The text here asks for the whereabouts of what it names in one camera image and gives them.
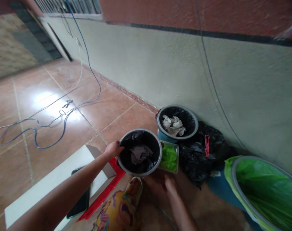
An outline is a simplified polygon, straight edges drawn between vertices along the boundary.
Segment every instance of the orange tile floor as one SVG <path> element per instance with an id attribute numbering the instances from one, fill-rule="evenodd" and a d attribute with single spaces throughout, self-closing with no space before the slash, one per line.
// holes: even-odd
<path id="1" fill-rule="evenodd" d="M 60 59 L 40 67 L 0 79 L 0 127 L 31 116 L 59 97 L 72 90 L 79 77 L 79 62 Z M 101 95 L 90 105 L 74 111 L 68 118 L 66 131 L 60 142 L 48 149 L 37 149 L 34 132 L 29 130 L 12 143 L 0 147 L 0 230 L 5 230 L 4 209 L 23 193 L 50 173 L 84 144 L 96 146 L 103 152 L 110 142 L 135 128 L 146 128 L 157 133 L 154 113 L 144 108 L 107 82 L 99 79 Z M 85 101 L 94 100 L 99 86 L 92 73 L 83 68 L 76 90 L 61 98 L 52 106 L 39 112 L 34 118 L 46 125 L 65 112 Z M 68 99 L 73 103 L 62 108 Z M 35 127 L 38 130 L 38 146 L 53 144 L 62 134 L 63 120 L 59 118 L 53 127 L 41 128 L 35 121 L 25 121 L 13 127 L 0 143 L 14 138 L 21 131 Z M 125 175 L 115 190 L 124 190 L 130 179 Z M 249 230 L 243 213 L 218 199 L 207 187 L 194 187 L 180 171 L 177 174 L 182 194 L 201 230 Z M 168 204 L 161 207 L 172 217 Z M 142 194 L 138 211 L 143 230 L 173 230 L 161 212 L 149 199 L 147 190 Z M 88 221 L 82 221 L 71 230 L 91 230 L 95 213 Z"/>

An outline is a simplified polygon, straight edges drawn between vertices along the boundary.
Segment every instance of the black trash bag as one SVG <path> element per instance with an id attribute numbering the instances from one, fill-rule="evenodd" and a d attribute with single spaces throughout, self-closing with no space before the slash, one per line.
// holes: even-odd
<path id="1" fill-rule="evenodd" d="M 208 154 L 205 151 L 206 135 L 209 136 Z M 198 131 L 193 137 L 178 144 L 179 166 L 199 189 L 212 169 L 229 157 L 229 145 L 222 133 L 203 122 L 198 123 Z"/>
<path id="2" fill-rule="evenodd" d="M 183 136 L 181 136 L 181 137 L 189 136 L 190 134 L 192 134 L 194 132 L 195 126 L 196 126 L 195 120 L 194 120 L 193 116 L 188 111 L 186 111 L 180 107 L 167 107 L 167 108 L 165 108 L 161 112 L 160 117 L 159 117 L 159 121 L 160 121 L 162 128 L 164 128 L 164 125 L 163 125 L 163 120 L 164 120 L 163 116 L 164 115 L 167 115 L 169 118 L 176 116 L 181 120 L 183 126 L 186 129 L 185 132 L 183 133 Z"/>
<path id="3" fill-rule="evenodd" d="M 131 161 L 130 149 L 137 145 L 146 145 L 152 151 L 152 156 L 147 157 L 143 162 L 135 165 Z M 158 162 L 160 157 L 160 147 L 152 134 L 139 130 L 128 134 L 120 143 L 125 149 L 120 153 L 119 158 L 123 166 L 130 172 L 141 174 L 150 171 Z"/>

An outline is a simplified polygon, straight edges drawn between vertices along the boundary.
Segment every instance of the black phone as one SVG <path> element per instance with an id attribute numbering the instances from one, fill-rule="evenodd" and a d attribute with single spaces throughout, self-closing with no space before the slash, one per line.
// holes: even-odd
<path id="1" fill-rule="evenodd" d="M 82 168 L 83 167 L 73 170 L 71 175 L 73 175 L 74 173 L 76 173 L 78 170 Z M 74 205 L 71 211 L 67 214 L 67 219 L 70 219 L 80 213 L 83 213 L 88 209 L 89 195 L 90 195 L 90 187 L 86 190 L 83 196 L 78 200 L 78 202 Z"/>

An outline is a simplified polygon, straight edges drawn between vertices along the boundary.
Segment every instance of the white cloth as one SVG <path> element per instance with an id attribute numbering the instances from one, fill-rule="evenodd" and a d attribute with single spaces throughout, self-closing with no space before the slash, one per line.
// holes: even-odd
<path id="1" fill-rule="evenodd" d="M 186 129 L 178 117 L 173 116 L 172 118 L 169 118 L 167 115 L 163 115 L 163 118 L 163 125 L 168 134 L 172 136 L 183 136 Z"/>
<path id="2" fill-rule="evenodd" d="M 141 146 L 134 146 L 130 149 L 131 153 L 131 161 L 133 164 L 139 164 L 143 162 L 149 156 L 152 156 L 152 151 L 148 146 L 141 145 Z"/>

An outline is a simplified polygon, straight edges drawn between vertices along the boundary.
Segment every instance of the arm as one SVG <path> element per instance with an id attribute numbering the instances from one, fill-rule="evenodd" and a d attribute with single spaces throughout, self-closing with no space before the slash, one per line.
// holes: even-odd
<path id="1" fill-rule="evenodd" d="M 176 186 L 175 179 L 161 174 L 149 175 L 144 178 L 152 194 L 163 201 L 168 198 L 175 223 L 180 231 L 198 231 L 198 226 L 186 208 Z"/>
<path id="2" fill-rule="evenodd" d="M 114 141 L 103 154 L 70 176 L 22 215 L 8 230 L 54 230 L 111 158 L 124 147 Z"/>
<path id="3" fill-rule="evenodd" d="M 198 231 L 197 224 L 179 195 L 175 182 L 165 176 L 165 186 L 167 189 L 167 197 L 171 204 L 172 213 L 179 230 Z"/>

